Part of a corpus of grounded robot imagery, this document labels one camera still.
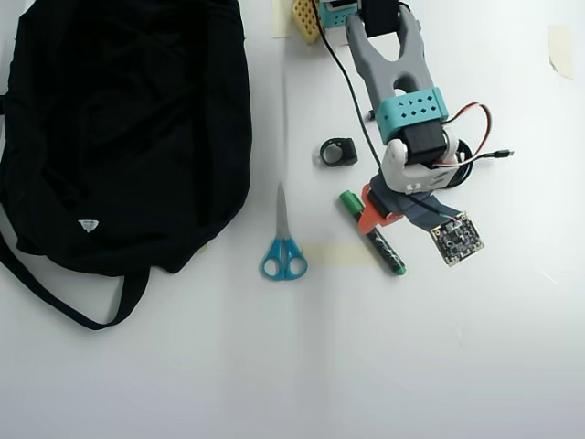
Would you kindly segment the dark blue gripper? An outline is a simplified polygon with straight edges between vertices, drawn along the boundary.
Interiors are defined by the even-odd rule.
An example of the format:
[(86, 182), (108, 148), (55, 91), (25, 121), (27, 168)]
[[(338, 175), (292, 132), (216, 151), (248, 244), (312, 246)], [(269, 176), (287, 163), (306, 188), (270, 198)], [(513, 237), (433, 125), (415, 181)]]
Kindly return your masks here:
[[(375, 206), (389, 213), (383, 217), (369, 200), (370, 191), (374, 195)], [(442, 204), (432, 192), (405, 195), (386, 186), (381, 175), (371, 178), (370, 185), (364, 185), (361, 193), (364, 204), (358, 229), (362, 234), (370, 233), (375, 227), (387, 227), (406, 217), (420, 229), (434, 229), (458, 217), (462, 212)]]

